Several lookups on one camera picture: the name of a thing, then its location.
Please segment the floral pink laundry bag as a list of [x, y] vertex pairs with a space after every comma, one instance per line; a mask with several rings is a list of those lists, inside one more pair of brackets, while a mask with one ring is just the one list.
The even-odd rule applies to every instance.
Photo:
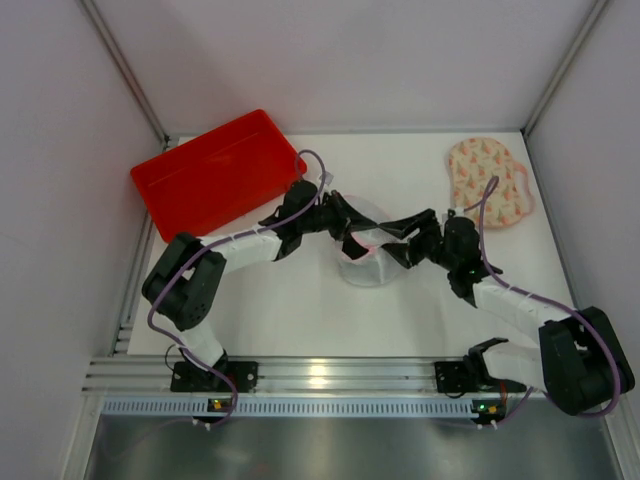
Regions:
[[486, 228], [511, 227], [535, 208], [528, 170], [491, 137], [456, 143], [447, 154], [453, 207]]

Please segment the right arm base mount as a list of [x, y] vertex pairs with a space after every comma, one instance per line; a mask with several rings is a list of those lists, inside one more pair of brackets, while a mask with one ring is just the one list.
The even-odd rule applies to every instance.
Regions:
[[498, 381], [490, 380], [467, 360], [437, 361], [434, 363], [434, 372], [437, 391], [452, 397], [500, 392]]

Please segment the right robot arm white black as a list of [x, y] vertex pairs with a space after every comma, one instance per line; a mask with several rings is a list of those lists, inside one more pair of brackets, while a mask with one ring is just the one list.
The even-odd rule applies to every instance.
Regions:
[[633, 370], [605, 312], [575, 310], [507, 284], [488, 263], [483, 232], [472, 220], [450, 213], [439, 222], [428, 209], [379, 227], [394, 237], [383, 248], [401, 266], [424, 260], [440, 266], [458, 298], [532, 341], [527, 347], [494, 337], [471, 347], [466, 358], [484, 380], [538, 389], [571, 416], [605, 415], [634, 389]]

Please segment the white mesh laundry bag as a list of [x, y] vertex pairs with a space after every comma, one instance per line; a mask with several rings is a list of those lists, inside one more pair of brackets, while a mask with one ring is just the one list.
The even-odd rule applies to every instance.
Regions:
[[377, 287], [387, 284], [400, 275], [404, 268], [382, 249], [385, 243], [397, 243], [398, 239], [380, 230], [352, 233], [354, 238], [368, 248], [368, 254], [350, 261], [341, 251], [343, 241], [335, 241], [336, 260], [342, 278], [360, 287]]

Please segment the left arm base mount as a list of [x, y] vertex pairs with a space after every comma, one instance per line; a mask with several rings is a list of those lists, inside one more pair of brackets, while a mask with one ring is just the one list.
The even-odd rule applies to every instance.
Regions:
[[[221, 373], [235, 386], [239, 393], [252, 391], [258, 380], [258, 363], [254, 361], [223, 361]], [[188, 361], [176, 362], [173, 366], [170, 391], [175, 393], [230, 392], [223, 380], [209, 371], [194, 366]]]

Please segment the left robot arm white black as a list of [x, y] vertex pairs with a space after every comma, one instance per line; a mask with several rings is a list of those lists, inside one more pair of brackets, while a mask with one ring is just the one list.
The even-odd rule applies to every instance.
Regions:
[[349, 242], [353, 233], [376, 227], [340, 193], [322, 194], [313, 183], [296, 181], [274, 213], [250, 230], [209, 241], [176, 235], [143, 282], [142, 296], [151, 304], [148, 325], [173, 339], [187, 362], [212, 371], [226, 351], [205, 317], [225, 274], [282, 260], [306, 234], [328, 232]]

